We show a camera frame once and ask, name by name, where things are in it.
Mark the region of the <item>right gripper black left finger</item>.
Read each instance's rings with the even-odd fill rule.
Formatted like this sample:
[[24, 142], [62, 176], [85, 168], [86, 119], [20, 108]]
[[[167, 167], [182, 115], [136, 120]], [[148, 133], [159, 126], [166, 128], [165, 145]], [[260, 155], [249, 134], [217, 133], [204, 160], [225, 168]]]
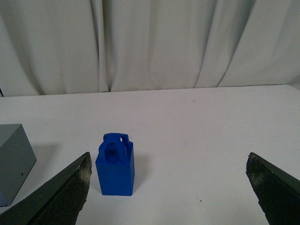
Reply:
[[87, 200], [92, 174], [90, 153], [3, 212], [2, 225], [74, 225]]

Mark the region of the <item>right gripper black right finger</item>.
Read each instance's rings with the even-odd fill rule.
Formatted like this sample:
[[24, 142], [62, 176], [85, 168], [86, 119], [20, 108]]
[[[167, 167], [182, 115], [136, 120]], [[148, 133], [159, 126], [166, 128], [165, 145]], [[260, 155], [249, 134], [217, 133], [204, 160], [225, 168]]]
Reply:
[[300, 223], [300, 181], [251, 152], [246, 175], [270, 225]]

